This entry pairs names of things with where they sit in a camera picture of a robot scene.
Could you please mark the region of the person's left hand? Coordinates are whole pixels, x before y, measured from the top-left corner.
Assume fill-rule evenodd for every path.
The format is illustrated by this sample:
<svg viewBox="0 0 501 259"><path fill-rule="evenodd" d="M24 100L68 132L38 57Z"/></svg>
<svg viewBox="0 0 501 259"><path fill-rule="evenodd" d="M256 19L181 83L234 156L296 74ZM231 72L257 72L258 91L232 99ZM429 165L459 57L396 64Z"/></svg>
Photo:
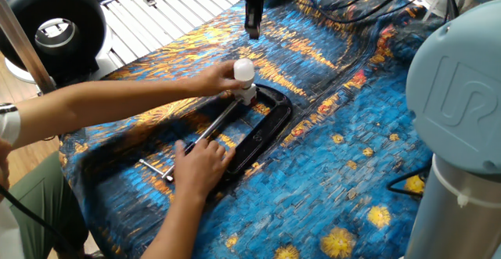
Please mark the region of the person's left hand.
<svg viewBox="0 0 501 259"><path fill-rule="evenodd" d="M243 82L234 78L235 60L217 63L191 79L196 96L213 96L228 90L241 89Z"/></svg>

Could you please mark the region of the person's right hand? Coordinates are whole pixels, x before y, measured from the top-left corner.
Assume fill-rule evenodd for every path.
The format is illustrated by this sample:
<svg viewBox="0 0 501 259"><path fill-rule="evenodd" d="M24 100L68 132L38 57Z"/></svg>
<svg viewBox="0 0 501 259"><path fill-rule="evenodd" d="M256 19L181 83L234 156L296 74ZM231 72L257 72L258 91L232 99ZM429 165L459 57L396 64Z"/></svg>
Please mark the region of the person's right hand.
<svg viewBox="0 0 501 259"><path fill-rule="evenodd" d="M236 154L216 141L204 139L190 153L185 154L185 144L175 143L175 201L199 200L204 202L209 192L218 184Z"/></svg>

